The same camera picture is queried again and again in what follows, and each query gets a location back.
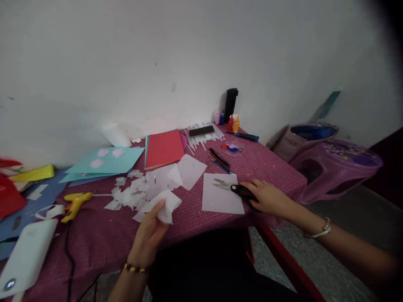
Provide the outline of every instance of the scissors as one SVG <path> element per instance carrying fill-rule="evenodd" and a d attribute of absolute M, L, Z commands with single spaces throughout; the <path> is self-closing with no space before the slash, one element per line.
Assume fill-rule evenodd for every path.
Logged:
<path fill-rule="evenodd" d="M 255 209 L 252 205 L 252 203 L 250 202 L 250 200 L 254 200 L 256 202 L 259 202 L 256 198 L 256 196 L 246 187 L 242 186 L 242 185 L 230 185 L 229 183 L 226 183 L 223 180 L 219 180 L 219 179 L 214 179 L 216 182 L 218 182 L 217 184 L 212 184 L 213 186 L 219 187 L 221 189 L 225 189 L 228 191 L 232 191 L 234 193 L 236 193 L 239 197 L 242 198 L 242 200 L 253 210 L 255 210 L 256 212 L 261 213 L 261 211 L 259 211 L 258 209 Z"/>

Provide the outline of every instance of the bracelet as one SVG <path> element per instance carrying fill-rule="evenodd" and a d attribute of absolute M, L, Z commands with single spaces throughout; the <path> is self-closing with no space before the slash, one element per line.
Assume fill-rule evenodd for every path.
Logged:
<path fill-rule="evenodd" d="M 125 263 L 125 265 L 123 266 L 123 269 L 125 269 L 131 273 L 148 273 L 150 271 L 149 266 L 146 268 L 139 268 L 139 267 L 135 267 L 135 266 L 129 264 L 128 262 Z"/>
<path fill-rule="evenodd" d="M 307 234 L 304 234 L 304 236 L 305 236 L 306 238 L 317 238 L 317 237 L 326 235 L 327 233 L 330 233 L 330 229 L 331 229 L 331 226 L 330 226 L 330 219 L 327 218 L 327 217 L 325 217 L 325 219 L 326 219 L 327 223 L 326 223 L 326 225 L 322 228 L 322 229 L 323 229 L 322 232 L 320 232 L 320 233 L 318 233 L 318 234 L 316 234 L 316 235 L 312 235 L 312 236 L 309 236 L 309 235 L 307 235 Z"/>

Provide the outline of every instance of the wall stain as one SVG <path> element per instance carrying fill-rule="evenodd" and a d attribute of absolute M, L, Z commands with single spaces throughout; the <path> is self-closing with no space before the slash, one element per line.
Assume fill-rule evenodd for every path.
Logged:
<path fill-rule="evenodd" d="M 176 90 L 176 82 L 172 84 L 171 92 L 174 93 Z"/>

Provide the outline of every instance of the table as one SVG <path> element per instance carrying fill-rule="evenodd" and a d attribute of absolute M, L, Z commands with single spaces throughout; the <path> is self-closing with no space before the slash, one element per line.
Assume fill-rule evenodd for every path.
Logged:
<path fill-rule="evenodd" d="M 246 152 L 243 155 L 229 156 L 224 153 L 221 145 L 233 140 L 241 141 L 245 145 Z M 134 146 L 138 145 L 144 147 L 144 141 Z M 223 173 L 217 165 L 207 160 L 208 148 L 214 148 L 231 164 L 231 170 L 237 174 L 239 182 L 250 181 L 252 178 L 266 180 L 296 202 L 300 201 L 306 189 L 306 178 L 261 143 L 226 133 L 225 140 L 208 141 L 205 147 L 207 151 L 199 145 L 194 152 L 194 158 L 208 165 L 206 173 Z M 193 156 L 188 148 L 186 153 Z M 144 153 L 134 168 L 144 171 Z M 114 188 L 116 177 L 86 185 L 66 187 L 56 202 L 66 204 L 63 196 L 78 192 L 108 194 Z M 130 184 L 131 179 L 128 178 L 126 186 Z M 203 176 L 190 191 L 182 187 L 173 191 L 182 199 L 182 203 L 173 213 L 174 224 L 169 228 L 162 247 L 228 225 L 251 226 L 257 222 L 263 222 L 270 227 L 281 225 L 275 217 L 257 213 L 245 204 L 245 215 L 202 211 L 202 191 Z M 105 210 L 104 206 L 110 201 L 110 197 L 94 197 L 85 202 L 71 225 L 68 246 L 76 263 L 72 299 L 77 299 L 98 274 L 121 269 L 133 244 L 139 223 L 131 218 L 137 212 L 129 207 L 124 207 L 120 211 Z M 24 301 L 64 301 L 66 299 L 71 266 L 64 253 L 65 236 L 66 233 L 63 232 L 53 240 L 38 281 L 25 293 Z"/>

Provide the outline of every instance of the hand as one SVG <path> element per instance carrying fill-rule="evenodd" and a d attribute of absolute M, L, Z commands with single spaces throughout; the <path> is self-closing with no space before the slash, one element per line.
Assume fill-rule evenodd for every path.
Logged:
<path fill-rule="evenodd" d="M 251 182 L 241 182 L 241 185 L 247 187 L 256 196 L 259 202 L 251 200 L 251 203 L 257 210 L 290 220 L 296 203 L 275 186 L 256 178 Z"/>
<path fill-rule="evenodd" d="M 127 258 L 129 264 L 146 268 L 154 262 L 157 248 L 168 231 L 168 225 L 157 218 L 164 205 L 165 200 L 161 200 L 141 222 Z"/>

